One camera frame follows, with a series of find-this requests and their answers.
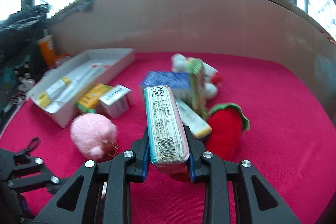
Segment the red chili plush toy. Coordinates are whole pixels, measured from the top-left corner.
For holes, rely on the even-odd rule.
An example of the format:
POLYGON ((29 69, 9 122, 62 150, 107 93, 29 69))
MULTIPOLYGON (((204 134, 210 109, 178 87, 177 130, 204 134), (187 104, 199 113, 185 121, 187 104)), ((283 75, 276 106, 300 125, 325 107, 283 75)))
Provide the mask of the red chili plush toy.
POLYGON ((209 110, 207 123, 212 133, 205 141, 206 150, 225 161, 231 161, 243 132, 250 128, 242 108, 235 103, 215 105, 209 110))

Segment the white orange power bank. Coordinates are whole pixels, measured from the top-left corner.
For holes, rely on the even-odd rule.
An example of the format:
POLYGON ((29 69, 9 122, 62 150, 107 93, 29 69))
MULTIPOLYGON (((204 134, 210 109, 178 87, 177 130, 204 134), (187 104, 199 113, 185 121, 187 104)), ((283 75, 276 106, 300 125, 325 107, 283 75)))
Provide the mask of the white orange power bank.
POLYGON ((62 53, 55 57, 55 66, 60 67, 63 65, 66 61, 68 61, 71 58, 71 56, 68 53, 62 53))

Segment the pink plush ball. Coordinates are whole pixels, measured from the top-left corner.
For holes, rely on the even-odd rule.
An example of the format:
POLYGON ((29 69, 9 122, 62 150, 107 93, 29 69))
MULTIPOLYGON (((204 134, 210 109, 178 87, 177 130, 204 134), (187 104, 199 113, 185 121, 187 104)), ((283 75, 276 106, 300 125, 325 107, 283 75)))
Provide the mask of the pink plush ball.
POLYGON ((87 159, 101 161, 118 153, 117 127, 101 114, 85 113, 76 117, 70 126, 70 136, 87 159))

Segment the black plastic bag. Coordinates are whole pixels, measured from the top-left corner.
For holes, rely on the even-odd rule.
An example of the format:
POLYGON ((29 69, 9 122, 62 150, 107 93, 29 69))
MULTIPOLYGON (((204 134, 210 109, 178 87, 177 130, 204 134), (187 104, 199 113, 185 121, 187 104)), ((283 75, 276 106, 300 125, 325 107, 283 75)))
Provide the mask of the black plastic bag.
POLYGON ((26 6, 1 23, 1 63, 16 56, 32 41, 44 36, 50 5, 26 6))

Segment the white long tube box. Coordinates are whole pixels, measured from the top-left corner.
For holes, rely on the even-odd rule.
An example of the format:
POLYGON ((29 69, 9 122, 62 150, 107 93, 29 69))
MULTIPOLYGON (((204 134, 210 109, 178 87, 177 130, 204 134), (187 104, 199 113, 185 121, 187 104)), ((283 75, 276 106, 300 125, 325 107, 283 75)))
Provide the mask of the white long tube box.
POLYGON ((38 95, 38 105, 42 108, 47 108, 50 105, 61 106, 99 76, 103 70, 102 63, 93 63, 83 71, 77 73, 76 77, 72 80, 66 76, 61 77, 38 95))

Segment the red white medicine box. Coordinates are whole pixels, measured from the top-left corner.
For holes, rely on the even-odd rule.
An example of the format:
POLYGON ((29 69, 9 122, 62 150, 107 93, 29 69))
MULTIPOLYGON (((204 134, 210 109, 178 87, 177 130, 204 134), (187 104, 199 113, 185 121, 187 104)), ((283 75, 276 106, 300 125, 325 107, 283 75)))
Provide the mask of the red white medicine box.
POLYGON ((128 111, 133 105, 131 90, 122 85, 116 85, 100 98, 100 105, 106 114, 116 119, 128 111))

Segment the white plush doll red bow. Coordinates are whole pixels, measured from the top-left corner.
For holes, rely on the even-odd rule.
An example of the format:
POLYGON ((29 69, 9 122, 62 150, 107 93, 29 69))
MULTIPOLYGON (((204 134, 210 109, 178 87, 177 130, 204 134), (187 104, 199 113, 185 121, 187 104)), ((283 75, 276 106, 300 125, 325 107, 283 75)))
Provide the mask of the white plush doll red bow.
POLYGON ((176 53, 171 57, 173 72, 191 72, 191 64, 199 60, 203 64, 203 69, 205 73, 205 97, 207 100, 215 98, 218 94, 218 89, 222 85, 222 76, 212 66, 208 65, 201 59, 195 59, 193 57, 185 57, 179 53, 176 53))

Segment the green snack packet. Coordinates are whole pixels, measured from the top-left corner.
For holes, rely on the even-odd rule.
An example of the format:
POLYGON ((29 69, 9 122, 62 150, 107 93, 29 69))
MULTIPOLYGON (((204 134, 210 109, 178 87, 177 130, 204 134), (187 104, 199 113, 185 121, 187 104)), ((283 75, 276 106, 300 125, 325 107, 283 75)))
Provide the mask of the green snack packet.
POLYGON ((205 71, 201 59, 189 59, 189 83, 191 88, 191 106, 202 118, 206 117, 205 71))

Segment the black white cat figure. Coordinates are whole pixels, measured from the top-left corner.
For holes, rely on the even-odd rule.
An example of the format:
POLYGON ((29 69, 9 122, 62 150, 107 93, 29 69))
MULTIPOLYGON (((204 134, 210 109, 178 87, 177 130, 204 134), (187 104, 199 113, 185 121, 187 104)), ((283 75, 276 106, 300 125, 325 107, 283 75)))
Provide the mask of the black white cat figure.
POLYGON ((21 65, 15 67, 14 74, 18 85, 15 93, 11 97, 11 102, 13 105, 20 105, 26 100, 26 93, 35 85, 30 62, 26 60, 21 65))

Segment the yellow drink carton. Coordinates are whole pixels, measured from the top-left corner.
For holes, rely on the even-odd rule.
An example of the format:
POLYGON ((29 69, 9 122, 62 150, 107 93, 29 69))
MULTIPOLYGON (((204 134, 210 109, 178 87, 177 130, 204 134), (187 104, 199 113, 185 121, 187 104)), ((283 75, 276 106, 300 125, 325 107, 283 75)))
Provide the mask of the yellow drink carton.
POLYGON ((101 113, 100 98, 112 89, 111 86, 97 84, 82 96, 77 102, 76 107, 81 114, 101 113))

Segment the blue white medicine box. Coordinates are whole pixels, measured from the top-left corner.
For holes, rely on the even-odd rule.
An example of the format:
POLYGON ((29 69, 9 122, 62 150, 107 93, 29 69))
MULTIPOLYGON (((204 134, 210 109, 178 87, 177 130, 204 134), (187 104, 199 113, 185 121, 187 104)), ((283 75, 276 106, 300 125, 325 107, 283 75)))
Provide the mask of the blue white medicine box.
POLYGON ((188 73, 149 71, 139 88, 143 95, 144 88, 159 85, 169 86, 175 98, 191 103, 192 91, 188 73))

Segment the orange drink cup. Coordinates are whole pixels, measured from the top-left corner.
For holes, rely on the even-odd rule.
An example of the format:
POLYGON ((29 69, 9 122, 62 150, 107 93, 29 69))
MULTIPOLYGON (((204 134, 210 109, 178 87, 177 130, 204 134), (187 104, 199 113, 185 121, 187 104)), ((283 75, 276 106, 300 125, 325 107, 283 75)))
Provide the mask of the orange drink cup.
POLYGON ((41 51, 42 57, 45 61, 45 64, 49 68, 56 67, 56 55, 53 35, 48 33, 48 30, 43 29, 43 37, 37 41, 39 49, 41 51))

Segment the white yellow Glucophage box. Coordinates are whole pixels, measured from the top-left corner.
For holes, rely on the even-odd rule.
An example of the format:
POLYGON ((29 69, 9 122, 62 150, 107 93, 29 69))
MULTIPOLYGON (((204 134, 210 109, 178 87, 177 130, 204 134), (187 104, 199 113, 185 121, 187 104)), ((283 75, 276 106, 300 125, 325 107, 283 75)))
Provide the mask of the white yellow Glucophage box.
POLYGON ((204 139, 212 133, 210 125, 185 102, 180 99, 176 99, 175 102, 183 124, 189 127, 195 139, 204 139))

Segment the teal pink long box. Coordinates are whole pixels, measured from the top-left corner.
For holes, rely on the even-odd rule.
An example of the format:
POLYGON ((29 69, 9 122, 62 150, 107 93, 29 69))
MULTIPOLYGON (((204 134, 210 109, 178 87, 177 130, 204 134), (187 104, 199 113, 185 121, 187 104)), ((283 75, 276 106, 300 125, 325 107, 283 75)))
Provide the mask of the teal pink long box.
POLYGON ((151 163, 164 174, 183 173, 190 150, 171 88, 166 85, 147 87, 143 96, 151 163))

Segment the grey cloth on headboard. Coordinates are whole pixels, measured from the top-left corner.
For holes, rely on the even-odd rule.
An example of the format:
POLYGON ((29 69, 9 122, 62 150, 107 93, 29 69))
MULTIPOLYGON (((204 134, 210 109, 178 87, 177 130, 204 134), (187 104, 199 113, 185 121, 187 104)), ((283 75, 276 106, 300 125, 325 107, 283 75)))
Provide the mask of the grey cloth on headboard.
POLYGON ((75 12, 88 12, 93 9, 93 3, 95 0, 77 0, 74 3, 66 6, 55 15, 51 16, 52 20, 61 20, 65 16, 71 15, 75 12))

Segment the white cardboard tray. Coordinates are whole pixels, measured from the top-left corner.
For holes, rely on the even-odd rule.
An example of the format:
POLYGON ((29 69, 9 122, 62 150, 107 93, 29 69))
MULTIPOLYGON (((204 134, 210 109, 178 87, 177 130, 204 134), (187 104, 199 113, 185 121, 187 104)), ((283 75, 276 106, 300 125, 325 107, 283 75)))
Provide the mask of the white cardboard tray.
POLYGON ((76 102, 96 84, 108 84, 134 61, 131 48, 84 51, 43 77, 29 91, 29 98, 60 127, 77 114, 76 102), (38 97, 54 87, 56 97, 43 107, 38 97))

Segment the beige padded headboard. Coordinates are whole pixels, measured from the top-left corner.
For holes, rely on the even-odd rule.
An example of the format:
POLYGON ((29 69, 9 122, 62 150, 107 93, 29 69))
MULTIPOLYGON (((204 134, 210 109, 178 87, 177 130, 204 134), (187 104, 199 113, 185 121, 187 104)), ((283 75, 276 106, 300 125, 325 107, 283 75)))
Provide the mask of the beige padded headboard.
POLYGON ((292 71, 335 118, 335 40, 288 0, 95 0, 88 12, 50 20, 58 52, 133 48, 221 53, 292 71))

